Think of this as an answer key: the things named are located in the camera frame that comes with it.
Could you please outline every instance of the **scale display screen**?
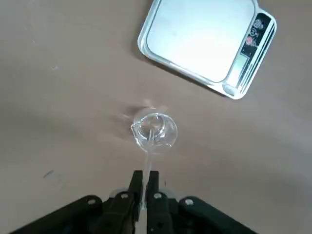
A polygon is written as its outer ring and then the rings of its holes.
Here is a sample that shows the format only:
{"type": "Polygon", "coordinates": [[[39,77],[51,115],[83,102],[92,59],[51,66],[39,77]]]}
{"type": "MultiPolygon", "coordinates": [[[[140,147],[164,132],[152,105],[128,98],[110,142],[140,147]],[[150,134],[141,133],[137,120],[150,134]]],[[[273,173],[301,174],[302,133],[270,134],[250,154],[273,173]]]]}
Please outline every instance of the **scale display screen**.
{"type": "Polygon", "coordinates": [[[249,58],[245,55],[239,54],[233,64],[233,68],[228,76],[227,85],[236,87],[249,58]]]}

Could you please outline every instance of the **digital kitchen scale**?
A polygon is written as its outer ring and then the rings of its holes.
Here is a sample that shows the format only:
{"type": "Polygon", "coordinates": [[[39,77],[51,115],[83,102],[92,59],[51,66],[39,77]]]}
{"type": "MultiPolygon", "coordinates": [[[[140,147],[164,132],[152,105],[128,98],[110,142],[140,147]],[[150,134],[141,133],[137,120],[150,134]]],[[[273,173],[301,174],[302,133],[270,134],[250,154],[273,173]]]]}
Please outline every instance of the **digital kitchen scale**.
{"type": "Polygon", "coordinates": [[[140,51],[230,97],[242,98],[275,35],[256,0],[154,0],[140,51]]]}

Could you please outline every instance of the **screw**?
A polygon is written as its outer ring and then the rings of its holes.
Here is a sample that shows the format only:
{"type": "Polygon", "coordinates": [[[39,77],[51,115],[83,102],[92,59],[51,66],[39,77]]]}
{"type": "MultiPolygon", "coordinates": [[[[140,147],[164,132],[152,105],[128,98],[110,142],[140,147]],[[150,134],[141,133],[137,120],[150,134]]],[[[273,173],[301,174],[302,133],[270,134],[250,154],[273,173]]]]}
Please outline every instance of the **screw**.
{"type": "Polygon", "coordinates": [[[161,198],[161,194],[160,194],[160,193],[154,194],[154,198],[155,198],[155,199],[161,198]]]}
{"type": "Polygon", "coordinates": [[[121,198],[122,198],[122,199],[128,198],[128,195],[127,195],[127,194],[122,194],[122,195],[121,195],[121,198]]]}
{"type": "Polygon", "coordinates": [[[187,204],[188,206],[193,206],[194,205],[194,202],[192,199],[186,199],[185,200],[185,204],[187,204]]]}
{"type": "Polygon", "coordinates": [[[95,204],[95,202],[96,202],[96,201],[95,201],[94,199],[88,200],[88,204],[89,204],[89,205],[93,205],[93,204],[95,204]]]}

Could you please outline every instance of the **glass beaker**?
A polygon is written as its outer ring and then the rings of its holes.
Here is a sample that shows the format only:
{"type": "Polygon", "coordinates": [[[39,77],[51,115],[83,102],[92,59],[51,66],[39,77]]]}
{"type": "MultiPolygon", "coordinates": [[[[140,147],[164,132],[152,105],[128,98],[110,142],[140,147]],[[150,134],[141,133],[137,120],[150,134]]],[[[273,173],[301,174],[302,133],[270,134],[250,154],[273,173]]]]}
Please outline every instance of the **glass beaker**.
{"type": "Polygon", "coordinates": [[[176,123],[171,117],[155,108],[144,108],[139,111],[131,125],[136,143],[146,153],[143,170],[142,209],[146,208],[145,191],[152,167],[152,155],[166,153],[177,138],[176,123]]]}

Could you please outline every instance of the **beige table surface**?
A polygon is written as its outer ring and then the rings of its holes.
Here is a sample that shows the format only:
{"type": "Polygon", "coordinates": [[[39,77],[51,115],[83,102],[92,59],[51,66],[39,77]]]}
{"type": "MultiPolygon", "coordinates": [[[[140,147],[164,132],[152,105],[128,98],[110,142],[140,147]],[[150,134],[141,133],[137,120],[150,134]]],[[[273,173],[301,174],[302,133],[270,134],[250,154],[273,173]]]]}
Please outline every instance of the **beige table surface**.
{"type": "Polygon", "coordinates": [[[140,54],[150,4],[0,2],[0,233],[127,186],[144,162],[129,131],[142,106],[178,126],[154,163],[178,197],[199,196],[261,234],[311,233],[311,1],[260,1],[278,30],[239,101],[140,54]]]}

